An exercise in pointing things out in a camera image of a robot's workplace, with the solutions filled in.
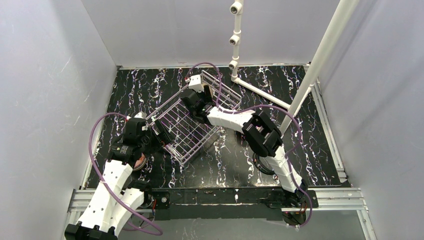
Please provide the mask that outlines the beige bowl white inside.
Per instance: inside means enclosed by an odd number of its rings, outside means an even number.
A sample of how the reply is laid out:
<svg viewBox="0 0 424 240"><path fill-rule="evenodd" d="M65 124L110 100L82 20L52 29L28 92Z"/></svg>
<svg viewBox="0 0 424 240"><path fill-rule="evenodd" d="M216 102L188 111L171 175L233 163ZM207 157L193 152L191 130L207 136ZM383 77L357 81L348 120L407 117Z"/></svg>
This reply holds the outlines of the beige bowl white inside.
<svg viewBox="0 0 424 240"><path fill-rule="evenodd" d="M206 103L213 103L214 102L214 90L211 88L210 85L204 84L203 85L203 95L204 95L204 101Z"/></svg>

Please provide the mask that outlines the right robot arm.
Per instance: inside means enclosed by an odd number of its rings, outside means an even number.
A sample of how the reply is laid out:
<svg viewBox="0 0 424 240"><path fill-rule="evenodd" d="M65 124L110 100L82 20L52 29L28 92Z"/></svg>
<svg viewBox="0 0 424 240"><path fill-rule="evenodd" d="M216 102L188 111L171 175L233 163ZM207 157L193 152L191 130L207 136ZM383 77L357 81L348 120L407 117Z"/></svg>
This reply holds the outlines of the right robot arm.
<svg viewBox="0 0 424 240"><path fill-rule="evenodd" d="M301 128L290 113L280 107L274 107L291 118L297 128L298 143L292 149L285 151L283 132L264 111L267 107L265 104L243 110L230 110L214 104L210 93L197 92L193 89L185 89L180 99L194 121L243 134L256 157L264 159L272 167L289 204L300 206L301 219L295 219L290 213L285 221L286 224L298 229L304 227L311 220L313 202L307 193L308 185L294 169L288 157L289 153L303 142Z"/></svg>

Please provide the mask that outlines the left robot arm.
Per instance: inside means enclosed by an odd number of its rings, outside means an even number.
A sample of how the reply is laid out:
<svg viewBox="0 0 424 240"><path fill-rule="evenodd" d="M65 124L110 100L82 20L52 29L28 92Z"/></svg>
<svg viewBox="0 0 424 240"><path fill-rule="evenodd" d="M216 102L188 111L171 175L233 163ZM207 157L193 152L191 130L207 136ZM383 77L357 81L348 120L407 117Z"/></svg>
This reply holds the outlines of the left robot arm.
<svg viewBox="0 0 424 240"><path fill-rule="evenodd" d="M133 180L124 187L142 157L158 152L174 140L164 124L155 120L148 124L142 117L128 118L123 133L112 143L109 160L101 172L95 169L100 181L94 194L76 223L64 231L67 240L116 240L125 225L131 225L136 209L145 207L155 215L158 204L151 186Z"/></svg>

